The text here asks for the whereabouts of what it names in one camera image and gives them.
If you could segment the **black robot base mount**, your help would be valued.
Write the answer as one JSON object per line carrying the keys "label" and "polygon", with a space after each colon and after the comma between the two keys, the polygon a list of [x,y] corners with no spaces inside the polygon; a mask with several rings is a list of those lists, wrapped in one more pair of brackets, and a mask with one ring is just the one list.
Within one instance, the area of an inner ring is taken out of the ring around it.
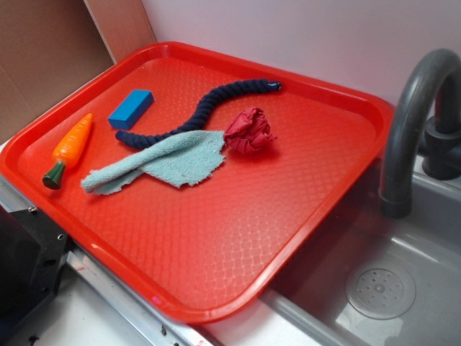
{"label": "black robot base mount", "polygon": [[58,293],[68,234],[42,211],[1,209],[1,344]]}

